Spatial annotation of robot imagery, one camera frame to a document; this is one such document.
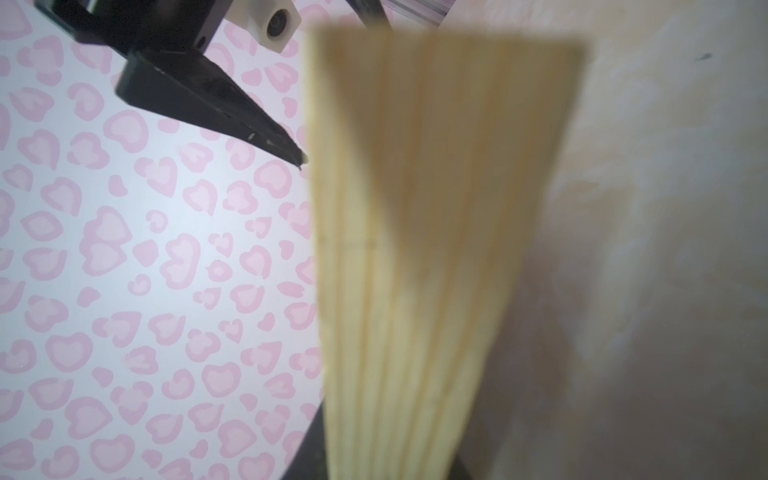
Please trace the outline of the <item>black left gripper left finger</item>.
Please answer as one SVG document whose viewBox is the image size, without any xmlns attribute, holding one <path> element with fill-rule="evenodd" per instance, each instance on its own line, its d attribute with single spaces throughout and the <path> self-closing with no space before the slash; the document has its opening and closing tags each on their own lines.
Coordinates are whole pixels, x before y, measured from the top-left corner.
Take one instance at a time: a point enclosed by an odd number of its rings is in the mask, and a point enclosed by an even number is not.
<svg viewBox="0 0 768 480">
<path fill-rule="evenodd" d="M 321 403 L 282 480 L 328 480 L 324 403 Z"/>
</svg>

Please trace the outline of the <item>light wooden picture frame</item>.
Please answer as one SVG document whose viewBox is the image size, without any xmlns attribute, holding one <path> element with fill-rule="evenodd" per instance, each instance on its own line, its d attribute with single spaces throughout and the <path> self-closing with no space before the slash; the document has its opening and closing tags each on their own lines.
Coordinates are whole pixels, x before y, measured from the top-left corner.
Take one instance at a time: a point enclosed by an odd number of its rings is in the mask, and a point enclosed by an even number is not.
<svg viewBox="0 0 768 480">
<path fill-rule="evenodd" d="M 584 41 L 325 26 L 311 226 L 333 479 L 444 479 L 577 99 Z"/>
</svg>

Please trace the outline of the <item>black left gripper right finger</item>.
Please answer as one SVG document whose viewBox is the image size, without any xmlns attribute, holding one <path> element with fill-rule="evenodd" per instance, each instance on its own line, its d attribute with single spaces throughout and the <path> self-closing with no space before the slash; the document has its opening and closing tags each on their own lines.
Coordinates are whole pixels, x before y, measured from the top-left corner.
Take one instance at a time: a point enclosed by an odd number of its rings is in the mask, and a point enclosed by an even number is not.
<svg viewBox="0 0 768 480">
<path fill-rule="evenodd" d="M 458 455 L 454 456 L 447 480 L 472 480 L 472 476 Z"/>
</svg>

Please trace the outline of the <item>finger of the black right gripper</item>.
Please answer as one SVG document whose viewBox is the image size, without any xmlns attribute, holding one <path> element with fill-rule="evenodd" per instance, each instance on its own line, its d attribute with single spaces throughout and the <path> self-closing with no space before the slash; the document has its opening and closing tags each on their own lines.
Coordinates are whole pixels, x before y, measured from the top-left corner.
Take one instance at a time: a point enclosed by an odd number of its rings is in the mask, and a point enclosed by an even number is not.
<svg viewBox="0 0 768 480">
<path fill-rule="evenodd" d="M 199 52 L 135 51 L 115 92 L 133 107 L 239 139 L 297 168 L 305 163 L 287 130 Z"/>
</svg>

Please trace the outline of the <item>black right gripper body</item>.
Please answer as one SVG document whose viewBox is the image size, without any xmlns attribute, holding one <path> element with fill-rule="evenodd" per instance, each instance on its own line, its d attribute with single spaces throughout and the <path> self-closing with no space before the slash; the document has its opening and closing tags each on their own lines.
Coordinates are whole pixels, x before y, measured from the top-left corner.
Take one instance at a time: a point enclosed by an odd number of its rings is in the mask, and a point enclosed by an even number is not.
<svg viewBox="0 0 768 480">
<path fill-rule="evenodd" d="M 35 8 L 75 42 L 121 56 L 139 50 L 204 52 L 231 0 L 36 0 Z"/>
</svg>

